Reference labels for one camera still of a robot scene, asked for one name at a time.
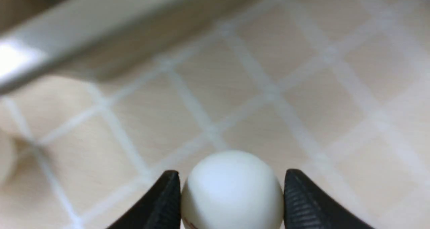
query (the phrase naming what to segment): grout line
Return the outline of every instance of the grout line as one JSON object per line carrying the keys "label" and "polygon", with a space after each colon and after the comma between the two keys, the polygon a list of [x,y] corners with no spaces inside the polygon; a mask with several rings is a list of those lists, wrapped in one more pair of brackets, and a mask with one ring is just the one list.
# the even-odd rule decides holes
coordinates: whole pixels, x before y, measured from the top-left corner
{"label": "grout line", "polygon": [[380,216],[385,228],[415,228],[414,222],[419,222],[427,216],[430,197],[429,188],[420,186],[400,200],[397,205]]}
{"label": "grout line", "polygon": [[[257,4],[258,7],[256,7],[256,8],[258,9],[258,11],[255,10],[255,6],[257,6],[257,5],[249,8],[245,13],[238,15],[238,17],[236,17],[234,20],[230,21],[231,27],[233,29],[235,29],[239,25],[246,23],[248,21],[251,21],[252,19],[255,19],[260,14],[265,13],[266,11],[270,10],[271,7],[274,7],[276,4],[278,4],[277,1],[278,0],[262,0],[259,4]],[[369,23],[366,23],[366,24],[362,25],[361,27],[359,27],[356,30],[356,32],[354,32],[353,35],[371,36],[372,32],[374,30],[374,28],[373,28],[374,26],[375,26],[375,23],[372,20]],[[218,37],[219,37],[219,35],[216,32],[205,35],[203,38],[199,39],[197,42],[192,43],[192,45],[190,45],[190,47],[185,48],[185,51],[183,51],[183,53],[181,53],[180,57],[173,59],[172,63],[174,63],[176,65],[176,64],[184,62],[186,59],[197,54],[206,45],[210,45],[210,44],[214,43]],[[351,37],[349,40],[346,39],[346,40],[344,40],[343,43],[340,42],[338,45],[339,46],[343,45],[346,47],[358,46],[359,44],[354,44],[354,41],[356,41],[357,39],[358,38]],[[314,59],[314,61],[313,61],[314,63],[318,63],[321,58],[315,57],[313,59]],[[306,76],[313,73],[312,68],[308,68],[308,70],[306,70],[306,68],[303,68],[303,69],[304,70],[299,71],[299,73],[297,74],[298,77],[303,76],[303,79],[304,79]],[[144,84],[146,81],[153,79],[153,77],[157,76],[159,73],[160,73],[160,70],[156,70],[156,71],[153,71],[153,73],[151,73],[149,75],[142,76],[140,79],[135,81],[133,84],[123,88],[122,90],[120,90],[119,92],[114,94],[113,96],[109,97],[107,99],[106,103],[108,105],[112,105],[113,103],[118,102],[123,97],[127,96],[128,94],[134,92],[139,87],[141,87],[141,85]],[[292,79],[287,76],[284,79],[284,82],[280,82],[280,87],[283,88],[283,90],[287,90],[288,88],[291,88],[292,86],[289,83],[290,81],[292,81]],[[237,111],[235,111],[232,114],[230,114],[229,116],[227,116],[223,121],[216,124],[215,127],[217,127],[218,131],[224,131],[231,126],[234,126],[234,124],[237,123],[238,121],[245,119],[247,116],[249,116],[250,114],[252,114],[257,109],[259,109],[260,107],[262,107],[263,105],[265,105],[267,103],[268,103],[268,100],[266,100],[263,95],[258,95],[256,97],[254,97],[253,99],[249,100],[246,104],[242,105]],[[203,146],[203,144],[206,143],[206,140],[204,139],[205,137],[206,136],[204,134],[200,134],[198,137],[195,137],[190,142],[187,142],[181,148],[178,148],[178,150],[176,151],[175,154],[171,154],[169,157],[165,158],[163,161],[158,163],[152,169],[152,171],[154,171],[154,170],[156,171],[157,169],[162,169],[165,166],[170,165],[173,161],[178,161],[178,160],[184,159],[187,156],[190,148],[198,149],[199,146]]]}
{"label": "grout line", "polygon": [[92,206],[88,211],[86,211],[81,216],[82,221],[86,223],[93,220],[98,215],[112,208],[116,203],[120,202],[125,197],[137,191],[142,185],[147,184],[149,186],[152,186],[153,183],[155,183],[155,181],[149,184],[145,181],[142,181],[142,178],[140,176],[132,179],[130,182],[126,183],[126,185],[121,186],[114,193],[111,193],[109,196],[107,196],[106,199],[102,200],[101,202]]}
{"label": "grout line", "polygon": [[49,167],[48,163],[46,162],[45,158],[43,157],[42,152],[35,145],[35,140],[27,124],[26,118],[22,115],[19,107],[12,99],[10,99],[7,96],[4,96],[3,99],[5,101],[6,107],[11,112],[13,120],[19,127],[20,132],[27,140],[29,140],[32,143],[31,152],[34,155],[35,159],[37,160],[37,163],[39,164],[42,172],[45,174],[46,179],[48,180],[49,185],[51,186],[51,189],[53,190],[57,199],[60,200],[60,203],[63,205],[63,208],[65,209],[66,213],[71,219],[73,223],[73,227],[75,229],[83,229],[81,219],[77,216],[76,212],[74,211],[72,204],[67,198],[63,188],[61,188],[61,185],[58,182],[57,178],[55,178],[55,175],[52,172],[51,168]]}
{"label": "grout line", "polygon": [[[372,16],[375,15],[375,13],[381,12],[381,9],[384,8],[386,10],[386,15],[389,19],[391,19],[392,27],[397,27],[399,32],[392,33],[391,29],[385,29],[384,34],[388,36],[388,38],[395,44],[397,49],[404,54],[405,58],[411,63],[414,70],[419,75],[427,75],[427,67],[422,67],[421,64],[417,64],[413,61],[413,58],[411,57],[410,51],[418,53],[420,56],[425,56],[426,60],[430,60],[428,55],[423,55],[426,53],[418,44],[418,42],[412,38],[406,31],[401,27],[400,24],[398,24],[397,19],[400,18],[399,15],[396,13],[393,13],[382,0],[360,0],[363,4],[365,4],[365,9],[372,14]],[[379,24],[381,26],[385,25],[384,19],[381,19],[379,21]],[[355,76],[353,71],[350,72],[349,76]],[[425,166],[425,163],[422,162],[422,160],[419,158],[418,154],[415,153],[412,146],[408,143],[408,141],[404,138],[403,134],[401,134],[398,129],[393,124],[390,117],[386,114],[384,110],[381,110],[378,114],[378,117],[376,120],[377,127],[387,127],[384,134],[385,139],[387,142],[391,145],[392,148],[396,150],[396,153],[398,156],[404,161],[404,163],[409,167],[413,168],[413,171],[411,171],[412,175],[415,177],[415,180],[418,182],[422,182],[422,178],[429,178],[430,173]]]}
{"label": "grout line", "polygon": [[53,140],[58,139],[59,137],[67,134],[70,130],[87,121],[91,117],[95,116],[98,112],[100,112],[100,107],[93,106],[83,111],[82,113],[72,117],[67,122],[63,123],[58,128],[55,128],[44,137],[37,141],[37,145],[45,146],[51,143]]}
{"label": "grout line", "polygon": [[119,102],[121,99],[137,91],[147,82],[155,79],[155,77],[157,77],[160,73],[161,73],[161,70],[158,68],[154,68],[149,72],[142,73],[140,77],[137,78],[135,81],[133,81],[130,85],[126,85],[120,90],[118,90],[116,93],[114,93],[113,95],[108,96],[106,98],[106,105],[108,106],[114,105],[115,103]]}
{"label": "grout line", "polygon": [[121,144],[124,152],[127,154],[140,176],[148,179],[148,182],[151,182],[153,179],[148,166],[137,151],[126,131],[122,128],[121,122],[118,120],[117,116],[115,116],[115,114],[108,108],[101,91],[97,88],[97,85],[88,84],[88,92],[93,96],[95,102],[101,106],[101,115],[103,119],[111,128],[112,133]]}
{"label": "grout line", "polygon": [[192,114],[200,128],[205,131],[206,136],[214,145],[215,149],[217,149],[218,151],[229,150],[229,146],[220,136],[218,131],[216,131],[215,127],[213,127],[209,115],[206,113],[198,99],[193,96],[192,91],[187,87],[187,84],[184,82],[181,76],[175,72],[174,67],[171,66],[170,61],[161,58],[159,62],[161,66],[166,68],[165,72],[167,73],[170,81],[173,83],[179,95],[181,96],[183,102],[185,103],[185,106]]}
{"label": "grout line", "polygon": [[[310,17],[307,18],[306,25],[313,25],[316,29],[318,28]],[[325,36],[321,30],[316,30],[314,33],[305,33],[305,36],[314,45],[314,47],[321,47],[322,45],[329,43],[327,36]],[[340,56],[337,49],[334,48],[333,51],[335,57]],[[367,116],[370,117],[386,142],[395,150],[395,154],[397,154],[399,159],[401,159],[409,168],[414,168],[413,170],[410,170],[413,178],[417,181],[422,180],[423,177],[428,178],[428,171],[424,163],[402,137],[402,134],[400,134],[393,126],[393,122],[390,120],[390,117],[382,109],[379,102],[373,97],[370,89],[356,76],[349,64],[343,61],[343,58],[340,58],[338,60],[338,65],[335,65],[332,68],[332,71],[342,86],[348,91],[348,93],[350,93],[355,103],[365,114],[367,114]]]}
{"label": "grout line", "polygon": [[[366,3],[367,5],[365,8],[367,11],[374,16],[375,13],[379,12],[381,10],[380,6],[386,7],[387,5],[382,0],[360,0],[362,3]],[[407,29],[403,27],[403,25],[400,23],[399,19],[401,19],[407,12],[412,12],[416,7],[419,6],[420,1],[419,0],[405,0],[399,2],[400,4],[396,4],[395,7],[392,9],[388,9],[387,12],[387,19],[392,19],[392,23],[394,25],[390,26],[389,29],[385,29],[384,34],[388,37],[388,39],[391,41],[391,43],[394,45],[395,49],[404,55],[407,62],[413,67],[414,71],[418,76],[420,76],[419,83],[424,82],[424,84],[428,83],[429,80],[429,72],[427,64],[430,61],[430,56],[426,52],[426,50],[421,46],[421,44],[418,42],[418,40],[415,38],[415,36],[410,35],[408,33]],[[386,25],[385,20],[382,19],[379,21],[379,25],[383,27]],[[428,86],[425,85],[423,87],[424,91],[428,91]],[[417,99],[417,94],[413,93],[410,95],[410,97],[415,97]],[[389,133],[387,134],[388,138],[391,139],[392,143],[400,146],[405,151],[400,151],[399,157],[402,159],[406,159],[408,161],[407,165],[410,168],[413,168],[414,171],[412,171],[414,175],[414,179],[418,182],[418,184],[423,184],[420,189],[427,189],[429,186],[429,182],[427,182],[427,179],[429,178],[430,174],[425,166],[425,163],[421,161],[418,154],[413,150],[413,147],[407,142],[407,140],[403,137],[403,134],[401,134],[398,129],[392,128]],[[408,205],[410,203],[411,198],[413,198],[416,194],[417,190],[412,191],[410,194],[408,194],[398,205],[394,206],[393,209],[391,209],[388,213],[385,214],[385,216],[381,217],[381,220],[384,221],[384,218],[390,218],[391,220],[394,219],[394,217],[390,217],[390,213],[395,214],[395,210],[401,207],[404,207],[404,205]],[[412,209],[415,209],[413,214],[416,218],[419,216],[423,216],[425,214],[425,210],[417,210],[415,207]]]}
{"label": "grout line", "polygon": [[232,31],[230,31],[230,35],[227,36],[225,40],[227,45],[241,61],[247,72],[254,77],[262,92],[267,95],[267,99],[273,101],[278,115],[287,124],[292,135],[299,142],[301,148],[306,152],[306,154],[314,161],[322,175],[330,184],[338,187],[339,194],[343,194],[342,198],[348,200],[350,204],[358,210],[358,214],[362,215],[365,220],[370,221],[370,214],[361,204],[358,196],[353,192],[338,171],[336,171],[330,158],[324,154],[312,134],[307,130],[303,122],[297,116],[293,107],[284,99],[281,94],[281,90],[274,84],[270,77],[265,74],[261,65],[247,50],[243,41]]}

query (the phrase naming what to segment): ping pong ball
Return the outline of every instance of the ping pong ball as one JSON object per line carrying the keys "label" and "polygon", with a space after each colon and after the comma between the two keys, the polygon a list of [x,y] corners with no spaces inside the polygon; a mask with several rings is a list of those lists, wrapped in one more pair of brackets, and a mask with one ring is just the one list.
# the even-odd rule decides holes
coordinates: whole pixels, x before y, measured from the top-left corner
{"label": "ping pong ball", "polygon": [[181,196],[186,229],[279,229],[284,196],[273,170],[243,151],[225,151],[201,160]]}

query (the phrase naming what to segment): tiled floor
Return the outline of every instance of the tiled floor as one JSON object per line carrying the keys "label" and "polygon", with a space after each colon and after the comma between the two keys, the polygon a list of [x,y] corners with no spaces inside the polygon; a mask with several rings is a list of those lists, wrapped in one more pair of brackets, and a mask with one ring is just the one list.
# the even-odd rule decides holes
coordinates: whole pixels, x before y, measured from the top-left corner
{"label": "tiled floor", "polygon": [[4,97],[1,128],[28,143],[0,228],[105,228],[225,149],[280,181],[303,169],[377,228],[428,228],[428,1],[258,0],[110,82]]}

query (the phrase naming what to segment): textured grip pad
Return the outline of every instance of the textured grip pad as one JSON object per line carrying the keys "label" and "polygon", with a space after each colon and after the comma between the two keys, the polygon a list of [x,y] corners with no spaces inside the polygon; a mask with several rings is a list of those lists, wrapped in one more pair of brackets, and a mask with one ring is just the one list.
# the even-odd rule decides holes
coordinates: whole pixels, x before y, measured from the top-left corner
{"label": "textured grip pad", "polygon": [[372,229],[297,169],[286,172],[284,200],[288,229]]}

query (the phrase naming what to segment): floor tile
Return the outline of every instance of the floor tile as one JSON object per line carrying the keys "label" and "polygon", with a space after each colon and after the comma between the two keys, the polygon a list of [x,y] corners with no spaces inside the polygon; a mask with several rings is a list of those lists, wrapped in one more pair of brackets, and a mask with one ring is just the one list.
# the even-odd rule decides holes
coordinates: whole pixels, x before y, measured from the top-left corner
{"label": "floor tile", "polygon": [[78,214],[138,175],[101,116],[83,122],[44,151]]}

